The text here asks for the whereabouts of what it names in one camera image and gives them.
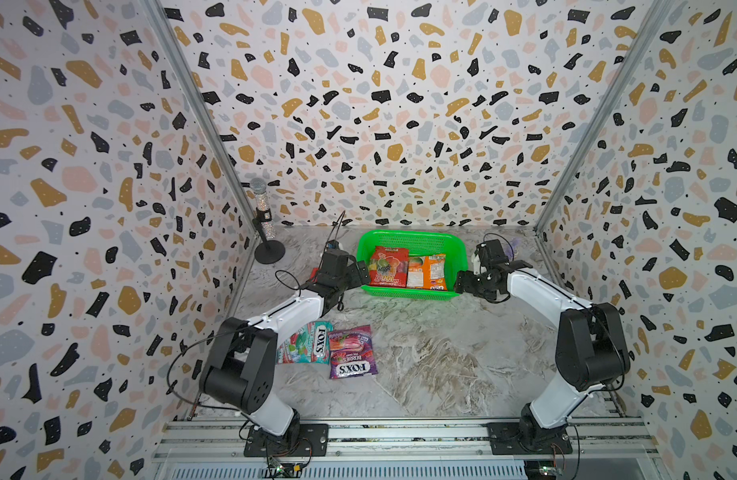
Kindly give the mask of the purple Fox's candy bag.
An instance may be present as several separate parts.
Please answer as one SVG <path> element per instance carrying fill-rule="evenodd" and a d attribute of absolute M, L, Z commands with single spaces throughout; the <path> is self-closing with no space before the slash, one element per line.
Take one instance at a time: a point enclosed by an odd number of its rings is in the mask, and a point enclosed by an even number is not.
<path fill-rule="evenodd" d="M 330 379 L 346 379 L 378 374 L 370 325 L 328 334 Z"/>

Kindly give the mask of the teal Fox's candy bag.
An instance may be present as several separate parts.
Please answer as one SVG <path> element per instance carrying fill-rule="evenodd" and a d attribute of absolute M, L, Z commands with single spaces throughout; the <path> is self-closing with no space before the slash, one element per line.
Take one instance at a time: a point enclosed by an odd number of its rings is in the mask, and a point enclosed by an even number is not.
<path fill-rule="evenodd" d="M 334 326 L 330 322 L 310 322 L 278 348 L 278 364 L 328 364 L 333 331 Z"/>

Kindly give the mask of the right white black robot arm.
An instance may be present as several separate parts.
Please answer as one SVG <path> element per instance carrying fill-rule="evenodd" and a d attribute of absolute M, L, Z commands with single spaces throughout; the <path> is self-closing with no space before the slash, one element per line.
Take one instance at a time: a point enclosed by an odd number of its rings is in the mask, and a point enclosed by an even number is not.
<path fill-rule="evenodd" d="M 593 393 L 614 387 L 631 368 L 619 310 L 580 298 L 510 258 L 498 240 L 481 242 L 473 268 L 458 274 L 455 291 L 492 304 L 524 301 L 557 332 L 557 373 L 543 393 L 525 405 L 515 439 L 530 451 L 565 433 L 571 414 Z"/>

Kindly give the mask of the yellow orange Fox's candy bag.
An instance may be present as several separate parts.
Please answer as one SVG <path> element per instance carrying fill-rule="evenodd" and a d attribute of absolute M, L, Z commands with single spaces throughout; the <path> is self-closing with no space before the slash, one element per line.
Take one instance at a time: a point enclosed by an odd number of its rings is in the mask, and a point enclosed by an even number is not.
<path fill-rule="evenodd" d="M 426 285 L 426 260 L 424 256 L 409 258 L 407 287 L 424 289 Z"/>

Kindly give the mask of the green plastic basket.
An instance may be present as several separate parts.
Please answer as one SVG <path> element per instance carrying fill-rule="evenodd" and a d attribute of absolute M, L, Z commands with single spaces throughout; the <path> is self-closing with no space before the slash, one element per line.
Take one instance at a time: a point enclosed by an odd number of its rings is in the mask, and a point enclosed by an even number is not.
<path fill-rule="evenodd" d="M 458 274 L 469 267 L 462 240 L 433 232 L 373 230 L 360 238 L 356 258 L 370 275 L 362 290 L 380 297 L 451 300 Z"/>

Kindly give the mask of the red candy bag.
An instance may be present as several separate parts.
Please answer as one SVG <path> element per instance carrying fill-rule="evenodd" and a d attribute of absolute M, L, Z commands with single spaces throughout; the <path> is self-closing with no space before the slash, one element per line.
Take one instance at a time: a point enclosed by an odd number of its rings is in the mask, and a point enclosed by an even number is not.
<path fill-rule="evenodd" d="M 378 246 L 368 264 L 370 286 L 406 288 L 410 253 L 407 248 Z"/>

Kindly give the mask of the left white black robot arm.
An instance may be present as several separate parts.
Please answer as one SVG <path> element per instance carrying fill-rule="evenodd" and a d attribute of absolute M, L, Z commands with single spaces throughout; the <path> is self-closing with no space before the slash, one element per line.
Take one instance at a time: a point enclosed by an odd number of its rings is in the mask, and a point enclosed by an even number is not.
<path fill-rule="evenodd" d="M 369 283 L 364 261 L 344 250 L 326 250 L 316 275 L 291 298 L 248 320 L 222 322 L 200 376 L 200 392 L 240 410 L 272 439 L 296 440 L 300 415 L 272 392 L 278 348 L 338 306 L 344 292 Z"/>

